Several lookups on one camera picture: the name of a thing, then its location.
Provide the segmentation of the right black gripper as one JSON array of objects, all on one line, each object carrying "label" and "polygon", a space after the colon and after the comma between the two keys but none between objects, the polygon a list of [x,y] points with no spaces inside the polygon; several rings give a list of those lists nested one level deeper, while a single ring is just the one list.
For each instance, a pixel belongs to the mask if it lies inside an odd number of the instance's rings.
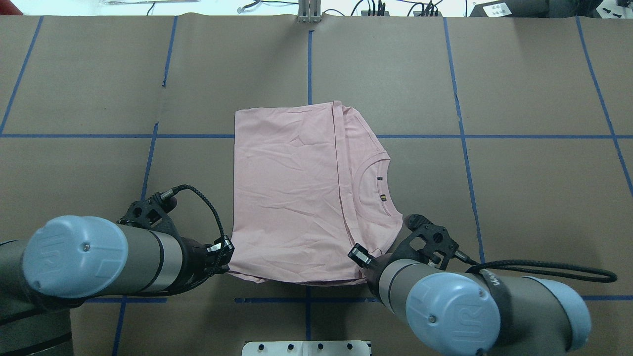
[{"label": "right black gripper", "polygon": [[366,279],[366,283],[370,292],[378,292],[378,285],[382,273],[391,263],[392,254],[384,254],[377,257],[361,244],[355,243],[347,254],[351,261],[355,262],[359,268],[363,268],[362,272]]}]

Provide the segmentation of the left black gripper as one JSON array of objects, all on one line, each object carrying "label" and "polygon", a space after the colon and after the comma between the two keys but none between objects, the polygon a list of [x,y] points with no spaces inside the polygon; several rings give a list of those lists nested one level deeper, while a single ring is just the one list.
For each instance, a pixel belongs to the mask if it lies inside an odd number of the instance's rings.
[{"label": "left black gripper", "polygon": [[217,262],[230,262],[235,247],[228,236],[213,243],[183,239],[183,262],[179,273],[179,288],[196,288],[216,273]]}]

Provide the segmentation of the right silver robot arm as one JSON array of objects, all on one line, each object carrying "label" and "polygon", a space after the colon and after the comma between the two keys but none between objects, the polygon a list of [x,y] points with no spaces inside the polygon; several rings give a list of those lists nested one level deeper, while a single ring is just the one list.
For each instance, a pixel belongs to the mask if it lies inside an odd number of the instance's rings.
[{"label": "right silver robot arm", "polygon": [[565,356],[586,346],[587,304],[563,282],[444,272],[396,253],[348,254],[374,297],[424,345],[444,356]]}]

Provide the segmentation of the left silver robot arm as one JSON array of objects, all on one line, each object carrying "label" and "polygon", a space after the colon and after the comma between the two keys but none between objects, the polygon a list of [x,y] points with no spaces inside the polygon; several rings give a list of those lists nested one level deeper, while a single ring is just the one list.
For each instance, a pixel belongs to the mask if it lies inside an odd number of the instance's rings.
[{"label": "left silver robot arm", "polygon": [[96,297],[164,298],[226,273],[227,236],[203,245],[100,217],[61,216],[1,243],[1,354],[72,356],[71,309]]}]

